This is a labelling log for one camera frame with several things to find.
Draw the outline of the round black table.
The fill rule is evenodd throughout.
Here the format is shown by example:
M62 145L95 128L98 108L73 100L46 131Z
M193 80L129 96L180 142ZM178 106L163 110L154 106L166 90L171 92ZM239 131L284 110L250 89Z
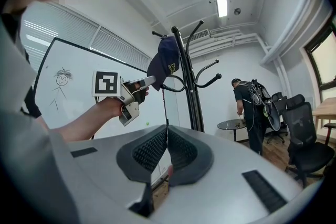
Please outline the round black table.
M244 129L246 127L246 122L244 119L233 119L220 122L217 128L225 131L233 131L234 141L237 142L237 130Z

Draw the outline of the black framed window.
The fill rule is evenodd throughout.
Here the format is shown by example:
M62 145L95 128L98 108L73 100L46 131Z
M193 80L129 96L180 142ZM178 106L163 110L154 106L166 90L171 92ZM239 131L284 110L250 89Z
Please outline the black framed window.
M336 15L305 46L321 99L336 97Z

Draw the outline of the whiteboard on black stand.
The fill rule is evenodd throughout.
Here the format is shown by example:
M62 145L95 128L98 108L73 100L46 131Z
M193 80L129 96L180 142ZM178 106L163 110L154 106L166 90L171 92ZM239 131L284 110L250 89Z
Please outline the whiteboard on black stand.
M92 96L94 71L117 71L125 80L141 79L145 71L104 54L54 38L40 64L35 80L35 100L51 128L75 120L95 104ZM176 94L151 88L140 104L140 115L123 126L118 118L108 121L95 135L104 138L121 135L155 125L179 125Z

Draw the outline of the light wooden desk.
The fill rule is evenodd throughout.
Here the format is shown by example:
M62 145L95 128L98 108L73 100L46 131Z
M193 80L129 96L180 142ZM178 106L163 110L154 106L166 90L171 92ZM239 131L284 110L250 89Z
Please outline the light wooden desk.
M319 120L336 120L336 97L325 99L312 111L315 129L318 131Z

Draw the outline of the navy blue cap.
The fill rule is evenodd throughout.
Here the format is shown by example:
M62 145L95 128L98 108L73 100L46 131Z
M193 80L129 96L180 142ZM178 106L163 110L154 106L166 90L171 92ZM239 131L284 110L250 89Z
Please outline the navy blue cap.
M180 67L180 51L176 39L172 36L162 37L158 52L150 62L147 76L155 76L152 87L159 91L165 79L178 71Z

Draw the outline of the ceiling air vent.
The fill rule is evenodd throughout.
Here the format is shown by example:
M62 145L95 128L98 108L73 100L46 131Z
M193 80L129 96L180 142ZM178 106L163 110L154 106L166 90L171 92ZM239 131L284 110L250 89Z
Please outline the ceiling air vent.
M190 39L190 44L193 44L195 42L200 42L200 41L203 41L203 40L206 40L206 39L209 39L211 36L210 36L210 33L209 33L209 30L208 29L204 29L204 30L201 30L201 31L198 31L196 32Z

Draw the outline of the person's left forearm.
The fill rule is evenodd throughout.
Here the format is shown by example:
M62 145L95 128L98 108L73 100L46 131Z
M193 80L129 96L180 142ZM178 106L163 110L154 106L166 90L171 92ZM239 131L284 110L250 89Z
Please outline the person's left forearm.
M107 97L74 121L52 131L59 133L67 142L89 140L110 119L121 115L121 107L119 100Z

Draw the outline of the white ceiling pipes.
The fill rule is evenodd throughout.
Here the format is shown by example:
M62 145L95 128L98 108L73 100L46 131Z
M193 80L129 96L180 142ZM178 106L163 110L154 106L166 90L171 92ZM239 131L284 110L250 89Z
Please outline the white ceiling pipes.
M192 41L189 55L191 58L197 58L225 48L251 43L259 43L265 53L271 49L271 46L267 45L257 33L243 34L240 30L231 30L209 35L209 38L202 41Z

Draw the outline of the black metal coat rack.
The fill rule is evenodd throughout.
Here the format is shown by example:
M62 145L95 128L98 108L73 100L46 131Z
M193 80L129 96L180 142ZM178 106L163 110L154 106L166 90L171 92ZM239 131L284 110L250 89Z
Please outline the black metal coat rack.
M202 115L202 109L201 109L201 103L200 98L198 95L198 89L199 88L206 88L216 82L217 80L222 78L222 75L220 73L216 74L215 77L210 79L207 83L201 85L198 84L197 81L201 75L201 73L208 68L212 67L213 65L219 63L218 60L215 60L214 62L208 64L204 68L202 68L198 74L194 74L191 58L189 55L189 46L190 46L190 39L195 34L195 32L200 28L200 26L204 23L203 20L200 20L197 24L197 26L194 28L190 36L188 37L188 40L186 44L183 43L181 33L179 29L174 26L171 29L171 32L173 33L173 36L176 39L177 45L179 47L180 51L180 67L178 71L174 72L172 75L168 76L170 78L175 78L179 80L182 83L181 89L173 89L171 87L166 86L165 84L161 85L162 90L171 91L175 93L183 92L186 93L186 99L187 99L187 105L188 105L188 111L190 115L190 123L191 123L191 129L204 132L204 122L203 122L203 115ZM167 37L167 35L161 35L155 31L152 32L153 35L160 37L160 40L162 37Z

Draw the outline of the person's left hand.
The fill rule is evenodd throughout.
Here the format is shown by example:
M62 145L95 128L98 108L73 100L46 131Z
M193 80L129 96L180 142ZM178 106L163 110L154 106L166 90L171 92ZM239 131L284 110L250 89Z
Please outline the person's left hand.
M149 90L149 87L146 87L144 89L136 89L132 95L134 97L134 100L135 102L137 102L138 104L141 104L145 101L145 97L147 96L148 94L148 90Z

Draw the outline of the grey window blinds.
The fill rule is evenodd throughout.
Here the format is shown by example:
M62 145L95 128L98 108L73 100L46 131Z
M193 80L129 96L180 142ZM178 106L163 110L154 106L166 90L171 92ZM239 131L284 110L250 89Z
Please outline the grey window blinds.
M20 38L31 65L39 69L47 48L54 38L78 44L146 70L150 57L135 46L97 23L58 4L36 2L23 14Z

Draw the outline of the black mesh office chair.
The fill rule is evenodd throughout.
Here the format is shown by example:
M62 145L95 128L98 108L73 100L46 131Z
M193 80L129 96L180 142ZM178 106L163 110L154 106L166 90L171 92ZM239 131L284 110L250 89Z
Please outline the black mesh office chair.
M314 173L327 166L335 151L317 141L311 104L302 94L287 100L287 108L283 111L282 118L290 135L287 149L289 162L285 171L295 173L295 180L300 180L302 186L306 187L307 178L323 177Z

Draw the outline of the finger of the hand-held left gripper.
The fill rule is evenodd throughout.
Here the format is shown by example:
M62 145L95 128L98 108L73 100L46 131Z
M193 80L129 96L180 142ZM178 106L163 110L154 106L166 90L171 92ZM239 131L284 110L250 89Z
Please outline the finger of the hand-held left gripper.
M149 76L133 81L127 81L124 82L123 85L129 90L129 91L141 91L148 88L150 85L154 84L156 82L155 76Z

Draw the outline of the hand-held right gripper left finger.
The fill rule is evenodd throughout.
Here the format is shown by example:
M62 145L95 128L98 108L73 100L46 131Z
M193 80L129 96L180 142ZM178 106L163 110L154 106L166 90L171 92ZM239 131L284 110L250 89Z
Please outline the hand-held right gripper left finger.
M151 174L166 150L166 126L66 143L52 135L57 167L80 224L156 224Z

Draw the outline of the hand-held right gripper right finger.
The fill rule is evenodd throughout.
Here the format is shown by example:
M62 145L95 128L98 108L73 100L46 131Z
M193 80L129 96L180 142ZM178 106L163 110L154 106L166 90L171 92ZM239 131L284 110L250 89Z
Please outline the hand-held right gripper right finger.
M183 127L170 129L203 142L213 164L197 182L169 187L153 213L158 224L288 224L299 215L302 188L247 147Z

